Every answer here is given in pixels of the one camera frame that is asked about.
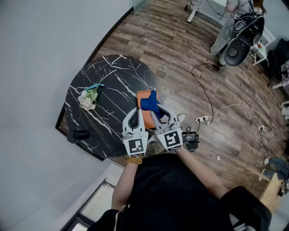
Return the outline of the blue cloth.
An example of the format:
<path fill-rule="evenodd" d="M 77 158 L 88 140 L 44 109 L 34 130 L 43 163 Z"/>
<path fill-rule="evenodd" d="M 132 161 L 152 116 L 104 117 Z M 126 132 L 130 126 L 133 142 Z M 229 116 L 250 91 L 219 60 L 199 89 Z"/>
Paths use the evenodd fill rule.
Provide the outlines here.
<path fill-rule="evenodd" d="M 148 98 L 142 98 L 140 100 L 140 107 L 145 111 L 153 111 L 157 114 L 158 118 L 163 118 L 164 113 L 158 108 L 160 102 L 157 99 L 157 92 L 155 90 L 151 91 L 151 94 Z"/>

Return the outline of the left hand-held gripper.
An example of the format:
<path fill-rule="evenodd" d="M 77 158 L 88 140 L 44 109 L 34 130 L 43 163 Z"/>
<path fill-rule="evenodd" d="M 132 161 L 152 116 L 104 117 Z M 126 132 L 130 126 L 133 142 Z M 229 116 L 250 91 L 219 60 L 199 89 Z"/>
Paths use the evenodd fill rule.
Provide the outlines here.
<path fill-rule="evenodd" d="M 137 114 L 137 126 L 131 126 L 131 120 Z M 143 119 L 142 110 L 135 107 L 124 118 L 122 122 L 123 129 L 123 143 L 129 157 L 144 156 L 148 144 L 149 133 L 145 131 L 145 124 Z"/>

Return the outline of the black shell chair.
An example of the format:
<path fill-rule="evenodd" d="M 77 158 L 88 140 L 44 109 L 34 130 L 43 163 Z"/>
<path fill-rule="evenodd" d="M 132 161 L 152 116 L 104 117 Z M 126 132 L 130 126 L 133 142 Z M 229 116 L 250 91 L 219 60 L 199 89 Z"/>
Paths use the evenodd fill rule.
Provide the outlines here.
<path fill-rule="evenodd" d="M 258 12 L 246 13 L 235 21 L 232 38 L 223 53 L 227 65 L 235 67 L 246 59 L 260 40 L 264 25 L 264 16 Z"/>

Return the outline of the white shelf unit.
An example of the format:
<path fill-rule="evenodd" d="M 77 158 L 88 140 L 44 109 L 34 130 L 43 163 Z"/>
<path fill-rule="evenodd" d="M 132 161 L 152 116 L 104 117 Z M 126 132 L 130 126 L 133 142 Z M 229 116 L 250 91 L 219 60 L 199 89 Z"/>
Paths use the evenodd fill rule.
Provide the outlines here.
<path fill-rule="evenodd" d="M 275 40 L 276 37 L 273 35 L 273 33 L 266 26 L 264 26 L 263 34 L 260 38 L 260 41 L 252 47 L 254 50 L 253 66 L 267 59 L 267 48 Z"/>

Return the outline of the black shaker bottle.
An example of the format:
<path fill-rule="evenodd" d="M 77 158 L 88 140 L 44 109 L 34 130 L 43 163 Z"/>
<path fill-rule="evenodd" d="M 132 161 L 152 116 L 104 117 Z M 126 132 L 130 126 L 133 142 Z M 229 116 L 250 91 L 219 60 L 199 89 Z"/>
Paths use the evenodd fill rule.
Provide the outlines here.
<path fill-rule="evenodd" d="M 89 138 L 89 132 L 87 130 L 70 130 L 67 133 L 67 140 L 70 143 L 77 143 Z"/>

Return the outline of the white flower bouquet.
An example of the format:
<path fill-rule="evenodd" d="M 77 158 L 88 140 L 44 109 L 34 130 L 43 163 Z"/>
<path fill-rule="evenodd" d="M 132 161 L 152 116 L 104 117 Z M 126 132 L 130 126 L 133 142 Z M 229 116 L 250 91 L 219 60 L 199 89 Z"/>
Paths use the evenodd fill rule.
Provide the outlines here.
<path fill-rule="evenodd" d="M 96 99 L 104 86 L 104 84 L 94 84 L 85 88 L 78 97 L 80 107 L 86 111 L 94 110 L 96 107 Z"/>

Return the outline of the black device with screen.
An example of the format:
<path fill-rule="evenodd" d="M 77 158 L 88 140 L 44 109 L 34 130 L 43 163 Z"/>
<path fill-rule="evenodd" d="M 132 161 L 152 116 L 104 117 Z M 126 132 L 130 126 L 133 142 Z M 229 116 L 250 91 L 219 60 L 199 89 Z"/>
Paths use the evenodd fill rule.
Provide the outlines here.
<path fill-rule="evenodd" d="M 191 127 L 187 127 L 185 132 L 182 132 L 183 146 L 188 152 L 194 152 L 198 148 L 199 135 L 195 131 L 191 131 Z"/>

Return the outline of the person's camouflage trousers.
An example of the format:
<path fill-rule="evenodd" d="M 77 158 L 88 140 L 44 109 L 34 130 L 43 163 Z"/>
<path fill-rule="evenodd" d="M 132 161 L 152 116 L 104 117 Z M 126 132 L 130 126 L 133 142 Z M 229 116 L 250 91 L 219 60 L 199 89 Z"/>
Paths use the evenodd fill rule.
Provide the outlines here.
<path fill-rule="evenodd" d="M 147 156 L 158 155 L 162 152 L 165 152 L 165 148 L 160 142 L 150 142 L 146 149 Z"/>

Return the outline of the wooden bench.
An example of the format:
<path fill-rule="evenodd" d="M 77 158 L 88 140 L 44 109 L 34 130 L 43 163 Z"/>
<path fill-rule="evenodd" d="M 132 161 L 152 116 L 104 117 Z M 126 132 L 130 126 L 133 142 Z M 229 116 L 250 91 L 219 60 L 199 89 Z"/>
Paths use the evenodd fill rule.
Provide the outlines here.
<path fill-rule="evenodd" d="M 264 170 L 259 177 L 268 181 L 268 184 L 260 197 L 260 201 L 270 210 L 271 213 L 274 213 L 283 196 L 284 181 L 279 180 L 276 173 L 272 178 L 269 178 L 266 177 L 263 172 Z"/>

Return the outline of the person's black shirt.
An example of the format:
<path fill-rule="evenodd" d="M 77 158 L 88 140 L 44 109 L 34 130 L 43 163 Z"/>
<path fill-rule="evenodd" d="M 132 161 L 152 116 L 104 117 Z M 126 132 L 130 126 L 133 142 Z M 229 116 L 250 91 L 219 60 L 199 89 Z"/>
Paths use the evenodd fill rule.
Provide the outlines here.
<path fill-rule="evenodd" d="M 269 209 L 245 187 L 214 196 L 176 154 L 138 165 L 128 204 L 109 209 L 88 231 L 269 231 Z"/>

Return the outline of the white desk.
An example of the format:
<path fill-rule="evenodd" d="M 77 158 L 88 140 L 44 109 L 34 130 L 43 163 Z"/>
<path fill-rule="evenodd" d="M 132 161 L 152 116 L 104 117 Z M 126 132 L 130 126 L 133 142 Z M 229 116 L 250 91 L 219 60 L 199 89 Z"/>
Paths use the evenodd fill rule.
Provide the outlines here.
<path fill-rule="evenodd" d="M 191 23 L 196 13 L 204 15 L 216 23 L 223 24 L 228 16 L 227 0 L 186 0 L 185 10 L 191 9 L 188 22 Z"/>

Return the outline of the black fabric chair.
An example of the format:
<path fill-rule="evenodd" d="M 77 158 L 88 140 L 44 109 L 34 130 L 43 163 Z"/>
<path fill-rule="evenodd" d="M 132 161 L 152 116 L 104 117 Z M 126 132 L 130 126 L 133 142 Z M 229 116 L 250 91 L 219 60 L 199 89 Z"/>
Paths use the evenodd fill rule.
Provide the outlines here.
<path fill-rule="evenodd" d="M 289 40 L 281 38 L 274 50 L 268 51 L 267 54 L 268 75 L 269 77 L 275 77 L 278 81 L 282 81 L 281 66 L 289 60 Z"/>

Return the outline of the person's right forearm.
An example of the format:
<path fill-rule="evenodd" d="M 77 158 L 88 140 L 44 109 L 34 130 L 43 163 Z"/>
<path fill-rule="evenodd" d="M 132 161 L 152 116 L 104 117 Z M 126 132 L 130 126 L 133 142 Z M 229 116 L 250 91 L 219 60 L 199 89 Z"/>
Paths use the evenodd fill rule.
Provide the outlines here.
<path fill-rule="evenodd" d="M 214 196 L 220 199 L 228 192 L 228 189 L 225 188 L 220 178 L 211 169 L 198 161 L 185 148 L 177 149 L 176 153 L 185 166 Z"/>

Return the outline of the orange plastic box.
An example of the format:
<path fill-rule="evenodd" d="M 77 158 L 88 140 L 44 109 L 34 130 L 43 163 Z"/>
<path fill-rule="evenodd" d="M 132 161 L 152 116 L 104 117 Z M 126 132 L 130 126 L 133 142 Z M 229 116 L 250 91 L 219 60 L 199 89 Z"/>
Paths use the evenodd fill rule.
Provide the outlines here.
<path fill-rule="evenodd" d="M 141 109 L 140 107 L 140 100 L 142 98 L 148 98 L 151 94 L 151 90 L 145 90 L 145 91 L 138 91 L 137 92 L 137 102 L 138 102 L 138 107 Z M 143 119 L 144 119 L 144 126 L 146 129 L 152 129 L 155 128 L 153 119 L 151 117 L 150 111 L 145 111 L 142 110 L 142 114 L 143 114 Z"/>

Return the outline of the person's left forearm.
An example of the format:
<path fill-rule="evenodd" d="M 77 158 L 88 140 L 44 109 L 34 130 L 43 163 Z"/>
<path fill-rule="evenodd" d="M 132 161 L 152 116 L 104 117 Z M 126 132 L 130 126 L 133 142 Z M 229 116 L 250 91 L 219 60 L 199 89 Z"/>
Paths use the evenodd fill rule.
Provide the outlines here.
<path fill-rule="evenodd" d="M 142 163 L 140 158 L 128 159 L 128 163 L 113 191 L 111 209 L 120 211 L 128 204 L 134 185 L 135 175 L 138 165 Z"/>

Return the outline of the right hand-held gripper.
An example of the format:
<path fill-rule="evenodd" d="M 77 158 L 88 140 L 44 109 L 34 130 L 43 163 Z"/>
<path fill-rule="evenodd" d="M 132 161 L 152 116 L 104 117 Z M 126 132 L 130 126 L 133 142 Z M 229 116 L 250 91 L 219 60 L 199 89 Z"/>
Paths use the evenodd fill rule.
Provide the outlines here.
<path fill-rule="evenodd" d="M 150 111 L 153 119 L 155 132 L 157 138 L 167 151 L 177 150 L 183 147 L 182 129 L 175 111 L 171 108 L 158 104 L 160 114 L 163 116 L 161 119 L 155 111 Z"/>

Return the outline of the black framed window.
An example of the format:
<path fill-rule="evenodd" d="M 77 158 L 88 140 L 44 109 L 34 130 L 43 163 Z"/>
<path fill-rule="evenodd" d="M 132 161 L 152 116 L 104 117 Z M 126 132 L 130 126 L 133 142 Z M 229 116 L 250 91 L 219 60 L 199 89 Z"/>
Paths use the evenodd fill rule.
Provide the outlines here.
<path fill-rule="evenodd" d="M 110 209 L 115 186 L 103 180 L 60 231 L 87 231 Z"/>

